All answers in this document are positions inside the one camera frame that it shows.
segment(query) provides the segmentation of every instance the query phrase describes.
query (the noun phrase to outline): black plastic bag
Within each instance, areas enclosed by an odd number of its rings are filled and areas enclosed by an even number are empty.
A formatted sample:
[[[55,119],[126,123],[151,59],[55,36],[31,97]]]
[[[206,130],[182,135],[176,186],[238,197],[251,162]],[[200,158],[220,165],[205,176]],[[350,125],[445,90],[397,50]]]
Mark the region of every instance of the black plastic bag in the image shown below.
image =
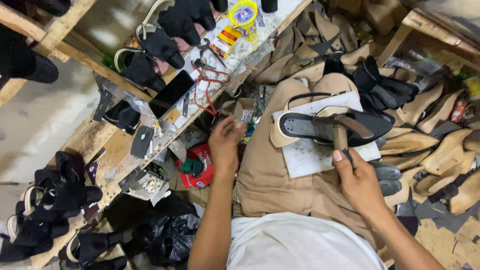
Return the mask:
[[[187,261],[200,225],[195,206],[177,195],[161,199],[133,231],[155,266],[174,266]]]

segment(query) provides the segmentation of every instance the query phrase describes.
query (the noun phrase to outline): smartphone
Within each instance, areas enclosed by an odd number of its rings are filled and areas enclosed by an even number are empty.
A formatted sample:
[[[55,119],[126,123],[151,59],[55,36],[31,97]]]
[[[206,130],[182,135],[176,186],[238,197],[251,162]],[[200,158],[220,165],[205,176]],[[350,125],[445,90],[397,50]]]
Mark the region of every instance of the smartphone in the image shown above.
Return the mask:
[[[190,93],[194,86],[195,81],[185,70],[182,70],[148,103],[148,106],[158,119],[163,118]]]

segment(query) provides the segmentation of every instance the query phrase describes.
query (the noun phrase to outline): man's right hand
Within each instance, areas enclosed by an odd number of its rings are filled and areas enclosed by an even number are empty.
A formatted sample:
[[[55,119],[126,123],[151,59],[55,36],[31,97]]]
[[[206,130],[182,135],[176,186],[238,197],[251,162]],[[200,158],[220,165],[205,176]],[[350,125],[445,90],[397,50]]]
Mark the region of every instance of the man's right hand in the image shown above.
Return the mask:
[[[378,185],[375,169],[353,149],[353,164],[341,151],[333,151],[333,165],[338,170],[343,195],[362,216],[372,220],[389,211]]]

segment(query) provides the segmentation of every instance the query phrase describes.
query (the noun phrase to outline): concrete floor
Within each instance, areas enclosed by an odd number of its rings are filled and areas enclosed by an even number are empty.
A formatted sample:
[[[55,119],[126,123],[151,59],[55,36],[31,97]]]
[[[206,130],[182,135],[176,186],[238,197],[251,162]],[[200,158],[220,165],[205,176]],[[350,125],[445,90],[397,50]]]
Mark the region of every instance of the concrete floor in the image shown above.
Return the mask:
[[[97,106],[100,95],[89,68],[55,61],[53,84],[27,82],[0,107],[0,221],[14,212],[21,193]]]

